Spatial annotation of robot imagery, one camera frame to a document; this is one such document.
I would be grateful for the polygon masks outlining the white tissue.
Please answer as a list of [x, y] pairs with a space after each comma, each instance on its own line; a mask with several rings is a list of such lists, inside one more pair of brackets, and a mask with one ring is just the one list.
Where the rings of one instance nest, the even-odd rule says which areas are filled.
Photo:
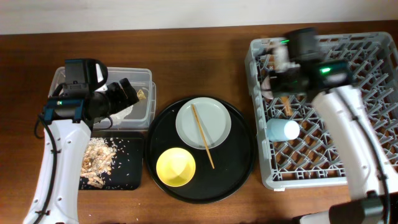
[[127, 115], [129, 115], [133, 109], [133, 105], [127, 107], [126, 109], [123, 109], [122, 111], [112, 114], [110, 117], [112, 119], [116, 119], [116, 120], [120, 120], [120, 119], [124, 119]]

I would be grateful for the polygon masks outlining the pink cup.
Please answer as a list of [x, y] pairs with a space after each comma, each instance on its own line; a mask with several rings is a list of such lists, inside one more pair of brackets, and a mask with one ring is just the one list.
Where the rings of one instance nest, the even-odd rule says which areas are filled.
[[261, 95], [268, 100], [274, 99], [269, 77], [266, 77], [261, 83]]

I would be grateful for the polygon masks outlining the light blue cup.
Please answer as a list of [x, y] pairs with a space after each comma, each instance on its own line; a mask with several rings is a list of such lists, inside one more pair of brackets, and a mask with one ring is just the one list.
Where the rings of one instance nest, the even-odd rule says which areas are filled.
[[267, 122], [267, 136], [272, 142], [294, 140], [299, 134], [300, 126], [296, 121], [272, 118]]

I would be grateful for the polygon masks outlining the wooden chopstick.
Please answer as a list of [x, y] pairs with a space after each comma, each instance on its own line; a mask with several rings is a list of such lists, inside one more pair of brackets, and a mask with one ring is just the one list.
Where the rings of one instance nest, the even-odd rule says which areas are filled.
[[282, 96], [281, 100], [282, 100], [282, 102], [284, 104], [286, 115], [287, 116], [292, 116], [293, 112], [292, 112], [292, 109], [290, 107], [289, 97], [288, 96]]
[[208, 155], [208, 158], [209, 158], [211, 167], [212, 167], [212, 169], [215, 169], [215, 165], [214, 165], [214, 163], [213, 163], [213, 159], [212, 159], [210, 150], [209, 150], [209, 148], [208, 148], [207, 141], [206, 141], [206, 137], [205, 137], [205, 135], [204, 135], [204, 133], [203, 133], [203, 130], [202, 130], [202, 127], [201, 127], [201, 123], [200, 123], [200, 120], [199, 120], [199, 117], [198, 117], [198, 114], [197, 114], [195, 105], [194, 105], [194, 104], [191, 104], [191, 107], [192, 107], [193, 115], [194, 115], [194, 117], [195, 117], [195, 121], [197, 122], [197, 126], [198, 126], [198, 128], [199, 128], [199, 132], [200, 132], [200, 135], [201, 135], [201, 138], [202, 138], [203, 145], [204, 145], [204, 147], [205, 147], [206, 153], [207, 153], [207, 155]]

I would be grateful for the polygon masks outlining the food scraps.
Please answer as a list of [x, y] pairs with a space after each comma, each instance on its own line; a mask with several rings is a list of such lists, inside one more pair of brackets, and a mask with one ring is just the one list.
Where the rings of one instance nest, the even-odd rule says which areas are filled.
[[81, 190], [116, 190], [117, 175], [131, 162], [124, 141], [119, 138], [91, 138], [83, 155], [80, 171]]

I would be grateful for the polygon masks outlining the yellow bowl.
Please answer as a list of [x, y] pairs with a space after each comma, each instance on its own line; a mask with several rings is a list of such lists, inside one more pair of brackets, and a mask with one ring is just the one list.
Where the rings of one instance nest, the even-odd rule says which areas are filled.
[[163, 184], [169, 187], [181, 187], [193, 179], [196, 162], [186, 149], [173, 147], [159, 156], [155, 170]]

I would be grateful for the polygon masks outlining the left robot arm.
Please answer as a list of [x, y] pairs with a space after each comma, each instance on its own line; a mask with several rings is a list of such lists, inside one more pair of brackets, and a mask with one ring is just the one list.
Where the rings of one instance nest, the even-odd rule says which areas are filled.
[[64, 69], [64, 82], [38, 115], [44, 156], [24, 223], [78, 223], [81, 165], [93, 125], [139, 101], [127, 78], [107, 84], [108, 68], [97, 59], [68, 59]]

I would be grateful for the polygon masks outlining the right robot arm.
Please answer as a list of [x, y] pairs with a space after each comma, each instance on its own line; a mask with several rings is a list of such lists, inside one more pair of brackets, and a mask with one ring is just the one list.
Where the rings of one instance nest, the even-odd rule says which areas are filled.
[[345, 169], [350, 202], [296, 217], [296, 223], [397, 223], [397, 172], [372, 127], [345, 60], [274, 62], [274, 97], [304, 93], [324, 120]]

